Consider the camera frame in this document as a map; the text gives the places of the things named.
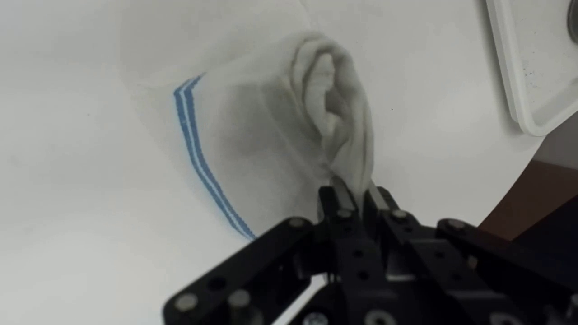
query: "white table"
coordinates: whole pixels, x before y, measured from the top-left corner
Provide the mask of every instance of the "white table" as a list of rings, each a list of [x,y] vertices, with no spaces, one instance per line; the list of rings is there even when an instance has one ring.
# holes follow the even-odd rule
[[[209,37],[230,16],[221,3],[1,5],[1,325],[160,322],[171,292],[243,243],[173,171],[124,88],[122,50],[142,50],[133,26],[156,30],[142,34],[144,64],[176,28]],[[373,180],[426,223],[480,221],[541,142],[507,118],[482,0],[299,3],[355,59]]]

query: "blue stripe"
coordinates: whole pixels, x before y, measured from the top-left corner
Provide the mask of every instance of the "blue stripe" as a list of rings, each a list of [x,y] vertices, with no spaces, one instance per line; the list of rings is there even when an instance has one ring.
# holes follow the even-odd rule
[[[227,196],[221,192],[216,178],[212,176],[209,165],[203,160],[200,140],[198,140],[198,129],[196,129],[196,118],[194,118],[194,97],[193,97],[193,86],[198,82],[200,75],[194,79],[184,81],[174,91],[174,102],[176,102],[176,113],[180,129],[185,140],[185,147],[189,153],[189,160],[202,180],[203,187],[212,196],[214,203],[220,207],[227,221],[245,238],[254,238],[252,230],[247,227],[247,223],[238,216],[238,212],[229,203]]]

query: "black mount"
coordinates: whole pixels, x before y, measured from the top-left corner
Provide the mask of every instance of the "black mount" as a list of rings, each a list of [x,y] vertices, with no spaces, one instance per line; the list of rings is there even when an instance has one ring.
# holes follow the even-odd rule
[[[272,322],[314,274],[326,285],[294,325],[578,321],[578,274],[557,259],[453,218],[424,227],[375,185],[362,212],[339,180],[317,205],[315,225],[286,218],[169,297],[164,322]]]

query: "screw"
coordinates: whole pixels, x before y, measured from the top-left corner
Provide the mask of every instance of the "screw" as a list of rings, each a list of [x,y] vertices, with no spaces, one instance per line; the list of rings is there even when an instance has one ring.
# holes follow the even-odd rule
[[[250,303],[250,294],[247,290],[234,290],[229,294],[227,301],[230,306],[241,308]]]
[[[476,259],[476,256],[469,254],[469,256],[465,257],[465,263],[467,263],[469,268],[474,268],[476,263],[478,263],[478,259]]]
[[[198,297],[191,292],[185,292],[185,294],[180,294],[176,299],[174,299],[174,308],[178,312],[189,312],[193,310],[194,306],[198,304]]]
[[[565,315],[566,319],[578,321],[578,292],[570,295]]]
[[[328,325],[328,317],[321,312],[308,312],[303,317],[303,325]]]
[[[454,230],[460,230],[460,229],[465,229],[465,223],[460,221],[460,220],[454,220],[454,218],[447,218],[447,227],[454,229]]]
[[[352,212],[350,212],[348,209],[337,209],[337,216],[339,216],[339,218],[350,218],[350,214],[352,214]]]
[[[395,325],[395,317],[386,310],[370,310],[364,313],[364,325]]]
[[[491,312],[489,322],[491,325],[523,325],[516,315],[507,312]]]
[[[397,220],[402,220],[402,218],[406,218],[406,216],[407,216],[407,212],[406,212],[406,211],[402,211],[402,209],[395,209],[391,214],[393,214]]]
[[[305,221],[303,221],[303,218],[296,218],[296,216],[294,216],[294,218],[288,220],[288,225],[290,225],[290,227],[303,227]]]

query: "fabric fold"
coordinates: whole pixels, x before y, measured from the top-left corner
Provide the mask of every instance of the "fabric fold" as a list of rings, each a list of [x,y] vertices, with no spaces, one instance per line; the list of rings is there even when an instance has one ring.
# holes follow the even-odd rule
[[[243,236],[290,214],[314,220],[330,176],[361,201],[370,111],[350,55],[326,35],[265,44],[184,81],[173,99],[196,176]]]

